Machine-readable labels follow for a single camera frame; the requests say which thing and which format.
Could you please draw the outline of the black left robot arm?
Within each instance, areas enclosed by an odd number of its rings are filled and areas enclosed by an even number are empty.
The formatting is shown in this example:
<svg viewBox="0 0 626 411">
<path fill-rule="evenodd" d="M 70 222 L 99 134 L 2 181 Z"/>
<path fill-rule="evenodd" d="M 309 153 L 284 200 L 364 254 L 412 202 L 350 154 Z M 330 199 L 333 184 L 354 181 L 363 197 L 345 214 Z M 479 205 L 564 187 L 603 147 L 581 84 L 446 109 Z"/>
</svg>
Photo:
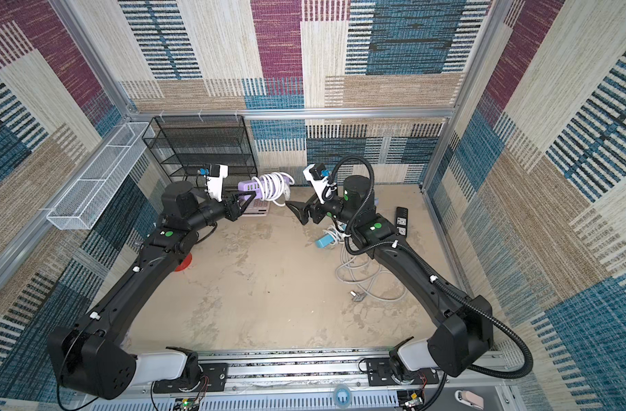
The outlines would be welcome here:
<svg viewBox="0 0 626 411">
<path fill-rule="evenodd" d="M 87 314 L 49 334 L 47 350 L 57 385 L 111 400 L 136 384 L 148 359 L 121 347 L 133 320 L 186 259 L 200 229 L 222 219 L 237 220 L 254 197 L 232 190 L 214 198 L 189 182 L 169 184 L 162 194 L 163 212 L 136 260 Z"/>
</svg>

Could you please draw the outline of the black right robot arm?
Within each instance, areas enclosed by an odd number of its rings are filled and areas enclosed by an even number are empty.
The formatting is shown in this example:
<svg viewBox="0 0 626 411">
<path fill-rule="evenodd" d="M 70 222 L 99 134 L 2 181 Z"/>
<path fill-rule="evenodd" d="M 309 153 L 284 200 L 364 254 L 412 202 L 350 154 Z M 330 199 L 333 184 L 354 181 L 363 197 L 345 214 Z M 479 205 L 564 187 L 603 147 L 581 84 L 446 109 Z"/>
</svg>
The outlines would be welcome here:
<svg viewBox="0 0 626 411">
<path fill-rule="evenodd" d="M 365 176 L 350 176 L 347 186 L 331 200 L 312 195 L 307 202 L 289 201 L 286 206 L 302 224 L 318 224 L 333 217 L 345 225 L 350 244 L 368 248 L 366 255 L 388 269 L 421 303 L 436 331 L 422 342 L 400 344 L 392 352 L 397 373 L 420 368 L 439 368 L 457 377 L 473 366 L 494 344 L 494 326 L 473 306 L 490 315 L 490 303 L 472 298 L 447 282 L 409 246 L 396 225 L 376 211 L 374 190 Z"/>
</svg>

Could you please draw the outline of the black power strip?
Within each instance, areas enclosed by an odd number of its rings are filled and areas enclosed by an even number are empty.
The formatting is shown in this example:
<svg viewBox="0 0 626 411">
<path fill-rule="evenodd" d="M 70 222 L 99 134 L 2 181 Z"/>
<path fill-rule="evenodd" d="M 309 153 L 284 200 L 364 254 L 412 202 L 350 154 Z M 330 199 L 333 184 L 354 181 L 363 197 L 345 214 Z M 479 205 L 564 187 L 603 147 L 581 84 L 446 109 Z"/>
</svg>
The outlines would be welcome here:
<svg viewBox="0 0 626 411">
<path fill-rule="evenodd" d="M 408 236 L 409 211 L 405 207 L 397 207 L 395 212 L 395 226 L 400 236 Z"/>
</svg>

